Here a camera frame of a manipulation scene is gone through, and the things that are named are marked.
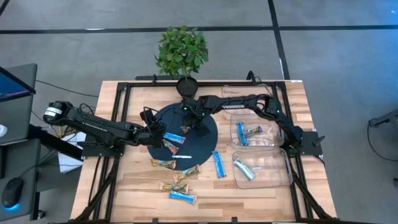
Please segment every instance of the black circular plate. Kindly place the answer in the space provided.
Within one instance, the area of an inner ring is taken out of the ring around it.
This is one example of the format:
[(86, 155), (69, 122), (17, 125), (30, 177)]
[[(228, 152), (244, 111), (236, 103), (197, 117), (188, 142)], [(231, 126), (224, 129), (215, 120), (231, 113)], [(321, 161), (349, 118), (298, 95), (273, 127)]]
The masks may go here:
[(168, 105), (165, 108), (162, 108), (155, 116), (156, 118), (159, 118), (161, 114), (164, 113), (161, 122), (167, 125), (167, 132), (186, 137), (183, 144), (168, 140), (174, 146), (179, 148), (176, 156), (191, 156), (192, 158), (173, 158), (173, 154), (167, 147), (153, 148), (152, 146), (148, 146), (148, 151), (154, 159), (177, 161), (175, 170), (186, 170), (197, 164), (203, 164), (208, 160), (211, 156), (211, 152), (216, 149), (218, 130), (214, 119), (211, 116), (208, 116), (202, 120), (202, 123), (210, 130), (209, 134), (203, 137), (198, 137), (195, 130), (192, 129), (189, 130), (187, 134), (184, 134), (181, 129), (181, 126), (183, 126), (183, 111), (180, 109), (180, 105), (180, 103)]

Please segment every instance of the floor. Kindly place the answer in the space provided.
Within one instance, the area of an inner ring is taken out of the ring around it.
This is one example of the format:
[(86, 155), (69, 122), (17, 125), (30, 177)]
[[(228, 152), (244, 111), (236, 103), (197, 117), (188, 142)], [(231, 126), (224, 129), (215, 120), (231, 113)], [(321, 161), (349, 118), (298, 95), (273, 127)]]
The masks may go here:
[[(129, 28), (183, 24), (272, 26), (275, 20), (271, 19), (269, 2), (273, 2), (280, 27), (312, 26), (313, 30), (281, 29), (281, 42), (276, 41), (273, 30), (266, 29), (205, 32), (210, 62), (195, 78), (245, 78), (252, 70), (263, 80), (303, 80), (315, 127), (320, 135), (326, 136), (322, 148), (338, 217), (357, 222), (396, 223), (398, 189), (394, 188), (392, 178), (398, 178), (398, 163), (385, 161), (372, 152), (366, 126), (368, 120), (398, 107), (398, 27), (386, 26), (398, 25), (397, 1), (2, 2), (7, 6), (0, 16), (0, 65), (37, 63), (39, 80), (93, 95), (99, 93), (103, 80), (133, 80), (138, 75), (158, 72), (153, 55), (158, 54), (160, 34), (133, 32)], [(35, 31), (102, 28), (120, 30), (100, 34)], [(36, 84), (36, 90), (33, 110), (37, 114), (42, 114), (47, 103), (55, 100), (67, 100), (74, 105), (96, 104), (96, 98), (41, 83)], [(32, 123), (46, 126), (34, 116)], [(385, 157), (398, 159), (398, 140), (394, 137), (398, 130), (385, 124), (370, 131), (376, 150)], [(40, 208), (48, 216), (32, 223), (67, 221), (77, 179), (66, 187), (42, 194)], [(21, 217), (2, 223), (30, 223), (28, 219)]]

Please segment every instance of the green leaves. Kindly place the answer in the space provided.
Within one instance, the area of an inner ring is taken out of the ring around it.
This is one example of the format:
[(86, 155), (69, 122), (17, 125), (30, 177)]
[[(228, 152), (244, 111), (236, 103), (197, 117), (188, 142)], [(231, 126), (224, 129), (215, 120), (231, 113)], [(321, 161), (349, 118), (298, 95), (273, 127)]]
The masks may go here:
[(176, 62), (181, 62), (181, 61), (183, 60), (183, 57), (177, 55), (177, 56), (174, 56), (174, 60), (175, 60)]
[(172, 60), (173, 59), (173, 54), (168, 54), (167, 55), (167, 60)]
[(199, 58), (199, 56), (196, 56), (196, 57), (195, 57), (195, 65), (196, 65), (196, 66), (199, 66), (199, 65), (200, 65), (200, 58)]
[(186, 61), (187, 61), (188, 63), (190, 63), (194, 58), (195, 58), (195, 55), (194, 55), (194, 54), (190, 54), (190, 55), (188, 55)]
[(188, 45), (187, 47), (188, 47), (189, 52), (191, 52), (191, 53), (194, 53), (198, 50), (197, 46)]
[(198, 73), (200, 65), (208, 62), (208, 49), (203, 31), (181, 26), (178, 30), (167, 28), (159, 41), (159, 56), (155, 56), (155, 64), (160, 67), (159, 74), (166, 73), (173, 78)]

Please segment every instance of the blue light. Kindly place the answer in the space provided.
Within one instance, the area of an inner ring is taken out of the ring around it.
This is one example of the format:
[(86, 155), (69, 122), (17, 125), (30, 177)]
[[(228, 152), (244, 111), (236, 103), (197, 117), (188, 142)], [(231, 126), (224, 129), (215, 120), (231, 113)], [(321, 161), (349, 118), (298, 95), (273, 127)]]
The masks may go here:
[(21, 205), (18, 203), (14, 206), (12, 206), (11, 208), (6, 208), (4, 207), (5, 211), (7, 212), (15, 212), (16, 210), (18, 210), (21, 207)]

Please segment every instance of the computer mouse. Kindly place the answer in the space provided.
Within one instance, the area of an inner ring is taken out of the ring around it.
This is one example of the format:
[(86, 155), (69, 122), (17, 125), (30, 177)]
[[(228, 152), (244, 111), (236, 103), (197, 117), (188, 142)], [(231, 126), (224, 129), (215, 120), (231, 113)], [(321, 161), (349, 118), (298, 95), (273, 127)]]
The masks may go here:
[(1, 202), (6, 208), (11, 208), (18, 203), (23, 186), (24, 181), (20, 177), (11, 179), (7, 183), (1, 195)]

